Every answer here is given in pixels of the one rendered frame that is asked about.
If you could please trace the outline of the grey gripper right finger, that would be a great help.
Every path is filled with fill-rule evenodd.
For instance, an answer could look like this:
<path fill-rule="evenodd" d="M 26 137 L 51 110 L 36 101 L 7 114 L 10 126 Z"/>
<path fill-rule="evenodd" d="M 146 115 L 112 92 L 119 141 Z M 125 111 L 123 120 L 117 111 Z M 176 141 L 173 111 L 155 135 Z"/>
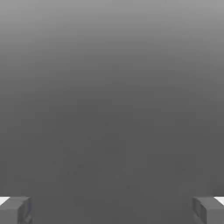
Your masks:
<path fill-rule="evenodd" d="M 224 196 L 192 198 L 195 224 L 224 224 Z"/>

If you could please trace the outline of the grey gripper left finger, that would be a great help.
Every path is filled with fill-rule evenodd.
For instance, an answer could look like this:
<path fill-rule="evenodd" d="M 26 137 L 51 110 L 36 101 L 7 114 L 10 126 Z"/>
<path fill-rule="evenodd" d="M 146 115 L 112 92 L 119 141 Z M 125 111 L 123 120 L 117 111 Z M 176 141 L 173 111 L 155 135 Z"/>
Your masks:
<path fill-rule="evenodd" d="M 0 224 L 33 224 L 32 198 L 0 196 Z"/>

